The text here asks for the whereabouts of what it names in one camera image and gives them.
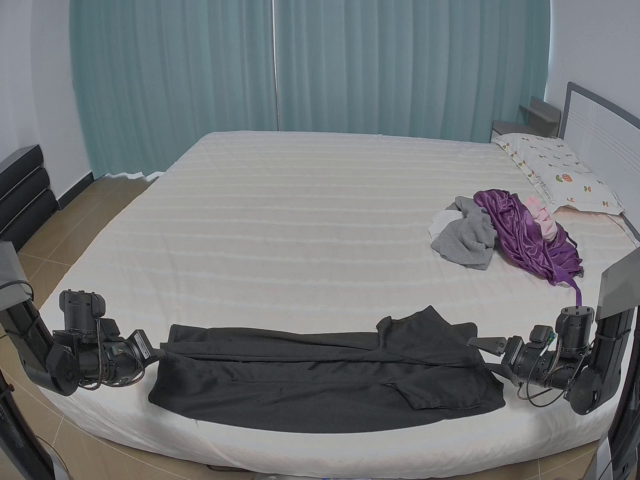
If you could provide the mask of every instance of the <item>white bed sheet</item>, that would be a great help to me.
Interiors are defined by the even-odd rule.
[[[428,226],[457,195],[535,190],[494,144],[349,134],[229,132],[199,140],[123,210],[42,308],[62,328],[62,289],[104,296],[122,333],[166,340],[173,323],[290,332],[373,331],[380,318],[432,304],[480,335],[528,337],[575,303],[494,252],[486,271],[440,258]],[[578,242],[583,300],[635,243],[621,220],[562,209]],[[625,357],[625,370],[628,363]],[[362,434],[292,434],[188,419],[149,404],[156,366],[127,389],[44,394],[85,430],[201,463],[316,477],[425,478],[545,456],[597,439],[616,396],[578,416],[504,389],[506,407],[427,426]]]

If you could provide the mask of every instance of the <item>headboard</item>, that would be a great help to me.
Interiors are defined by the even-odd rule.
[[[640,239],[640,119],[569,82],[559,137],[616,193]]]

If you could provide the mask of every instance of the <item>purple fabric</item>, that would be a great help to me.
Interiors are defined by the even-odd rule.
[[[546,278],[556,285],[564,281],[575,288],[575,304],[582,305],[580,288],[573,276],[582,272],[576,244],[560,224],[551,242],[542,238],[540,225],[518,199],[505,190],[481,190],[474,196],[476,204],[487,210],[498,232],[502,250],[516,265]]]

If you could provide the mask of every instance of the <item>white wall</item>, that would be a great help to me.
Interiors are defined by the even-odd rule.
[[[546,101],[572,81],[640,116],[640,0],[551,0],[551,31]]]
[[[56,197],[91,171],[71,81],[69,0],[0,0],[0,159],[33,144]]]

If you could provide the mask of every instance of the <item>pink scrunchie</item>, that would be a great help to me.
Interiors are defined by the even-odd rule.
[[[547,242],[551,242],[551,240],[556,237],[558,228],[556,221],[551,218],[551,213],[549,213],[547,205],[540,203],[537,197],[529,196],[526,201],[524,201],[524,206],[527,207],[533,219],[540,225],[542,238]]]

